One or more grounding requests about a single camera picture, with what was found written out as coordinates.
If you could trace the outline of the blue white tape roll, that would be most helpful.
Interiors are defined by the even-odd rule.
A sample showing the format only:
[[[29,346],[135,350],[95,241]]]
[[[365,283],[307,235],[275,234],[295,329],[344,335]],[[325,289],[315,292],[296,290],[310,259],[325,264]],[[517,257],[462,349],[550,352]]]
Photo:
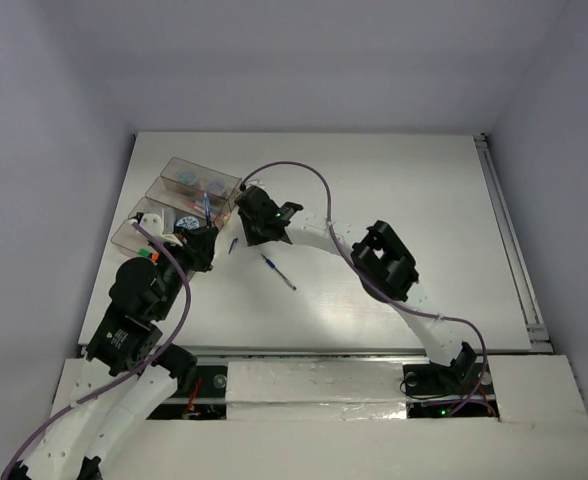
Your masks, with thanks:
[[[198,217],[192,215],[186,215],[179,218],[174,225],[174,231],[176,233],[184,233],[186,231],[196,230],[201,227],[201,222]]]

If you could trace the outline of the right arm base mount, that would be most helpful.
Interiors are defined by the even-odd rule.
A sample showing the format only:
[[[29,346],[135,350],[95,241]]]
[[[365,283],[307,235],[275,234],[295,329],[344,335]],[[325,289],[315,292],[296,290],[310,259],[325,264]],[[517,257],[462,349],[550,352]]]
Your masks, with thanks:
[[[399,390],[410,419],[499,417],[490,367],[467,342],[448,367],[405,365]]]

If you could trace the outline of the clear jar blue pins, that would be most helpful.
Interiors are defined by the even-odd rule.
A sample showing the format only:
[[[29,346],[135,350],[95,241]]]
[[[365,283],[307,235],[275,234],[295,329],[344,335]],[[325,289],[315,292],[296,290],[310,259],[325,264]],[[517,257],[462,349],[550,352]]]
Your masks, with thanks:
[[[178,180],[185,185],[193,185],[199,181],[198,174],[192,170],[183,170],[178,174]]]

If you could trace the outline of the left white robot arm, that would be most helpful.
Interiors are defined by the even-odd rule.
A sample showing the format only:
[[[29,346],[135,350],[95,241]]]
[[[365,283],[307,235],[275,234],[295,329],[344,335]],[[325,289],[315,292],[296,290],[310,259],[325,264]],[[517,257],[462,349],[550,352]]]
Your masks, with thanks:
[[[219,230],[182,229],[173,237],[148,218],[132,225],[159,256],[119,267],[67,405],[25,441],[3,478],[102,479],[163,401],[197,389],[196,356],[157,324],[190,289],[189,274],[211,270]]]

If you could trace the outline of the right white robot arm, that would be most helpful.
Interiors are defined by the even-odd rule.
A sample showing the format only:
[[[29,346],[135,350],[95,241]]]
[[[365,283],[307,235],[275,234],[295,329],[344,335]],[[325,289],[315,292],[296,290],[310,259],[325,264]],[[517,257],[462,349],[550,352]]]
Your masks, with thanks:
[[[342,257],[366,293],[399,314],[420,340],[442,390],[456,392],[470,381],[476,353],[436,313],[419,283],[414,256],[388,223],[376,221],[359,238],[351,227],[300,204],[277,205],[256,185],[243,186],[235,203],[248,245],[285,242]]]

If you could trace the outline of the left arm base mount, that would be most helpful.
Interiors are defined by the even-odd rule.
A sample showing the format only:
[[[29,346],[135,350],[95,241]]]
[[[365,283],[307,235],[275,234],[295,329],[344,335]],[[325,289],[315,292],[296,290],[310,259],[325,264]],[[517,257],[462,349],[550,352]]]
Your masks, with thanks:
[[[226,365],[198,366],[192,388],[163,401],[148,420],[225,420],[227,372]]]

